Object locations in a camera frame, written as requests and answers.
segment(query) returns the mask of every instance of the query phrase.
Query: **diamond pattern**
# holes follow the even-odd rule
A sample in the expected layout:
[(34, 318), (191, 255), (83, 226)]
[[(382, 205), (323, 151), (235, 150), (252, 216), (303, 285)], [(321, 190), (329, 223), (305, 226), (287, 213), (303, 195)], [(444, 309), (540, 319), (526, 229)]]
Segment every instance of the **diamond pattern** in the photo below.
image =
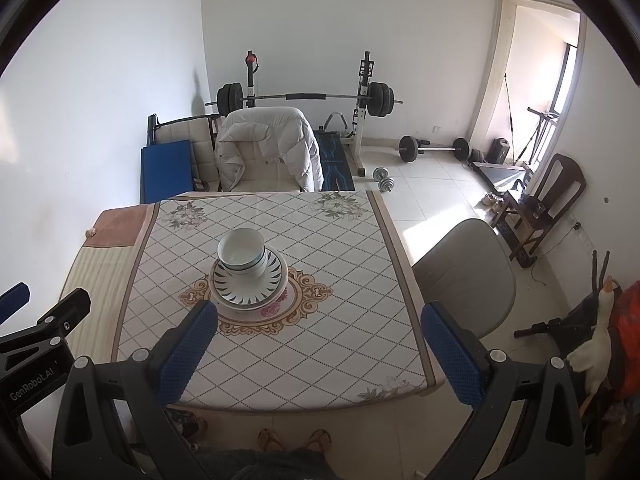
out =
[(287, 263), (334, 293), (297, 324), (265, 336), (217, 333), (181, 401), (232, 410), (343, 407), (424, 371), (398, 279), (366, 193), (365, 212), (328, 216), (320, 193), (264, 193), (194, 201), (206, 220), (171, 227), (176, 202), (161, 203), (131, 289), (118, 359), (151, 348), (188, 309), (179, 296), (206, 277), (230, 229), (258, 229)]

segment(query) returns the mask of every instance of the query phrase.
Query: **white puffer jacket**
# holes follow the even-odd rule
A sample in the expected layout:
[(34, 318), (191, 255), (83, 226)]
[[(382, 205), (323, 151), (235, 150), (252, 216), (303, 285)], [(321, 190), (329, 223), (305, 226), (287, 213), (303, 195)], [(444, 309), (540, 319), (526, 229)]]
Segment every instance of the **white puffer jacket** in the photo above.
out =
[(304, 191), (322, 188), (318, 143), (297, 108), (244, 108), (226, 117), (215, 149), (222, 191), (231, 191), (244, 173), (244, 160), (236, 142), (256, 142), (267, 163), (282, 160)]

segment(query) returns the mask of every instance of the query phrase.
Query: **speaker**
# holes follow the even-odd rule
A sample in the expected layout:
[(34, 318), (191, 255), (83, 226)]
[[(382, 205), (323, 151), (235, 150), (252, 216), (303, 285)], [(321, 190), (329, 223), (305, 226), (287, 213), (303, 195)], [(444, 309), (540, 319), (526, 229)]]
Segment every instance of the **speaker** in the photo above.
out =
[(491, 149), (487, 153), (486, 161), (491, 164), (503, 164), (509, 149), (510, 145), (507, 139), (494, 139), (494, 142), (491, 143)]

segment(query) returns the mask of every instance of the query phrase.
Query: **orange bag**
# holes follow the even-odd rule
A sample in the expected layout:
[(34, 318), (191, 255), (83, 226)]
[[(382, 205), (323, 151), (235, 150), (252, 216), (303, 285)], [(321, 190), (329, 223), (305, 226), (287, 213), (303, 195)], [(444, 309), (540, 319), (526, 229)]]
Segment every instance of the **orange bag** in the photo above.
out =
[(616, 398), (640, 394), (640, 281), (635, 282), (616, 300), (609, 325), (620, 334), (624, 350), (625, 375)]

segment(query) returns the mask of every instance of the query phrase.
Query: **floral tablecloth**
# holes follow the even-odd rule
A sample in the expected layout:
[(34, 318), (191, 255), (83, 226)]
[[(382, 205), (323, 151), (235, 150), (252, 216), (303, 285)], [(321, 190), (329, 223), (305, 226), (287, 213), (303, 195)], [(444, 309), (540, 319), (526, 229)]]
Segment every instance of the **floral tablecloth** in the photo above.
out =
[(119, 360), (151, 348), (210, 298), (207, 275), (230, 229), (258, 229), (289, 267), (272, 305), (218, 306), (218, 332), (181, 403), (319, 410), (436, 385), (419, 290), (378, 192), (185, 196), (154, 215), (126, 298)]

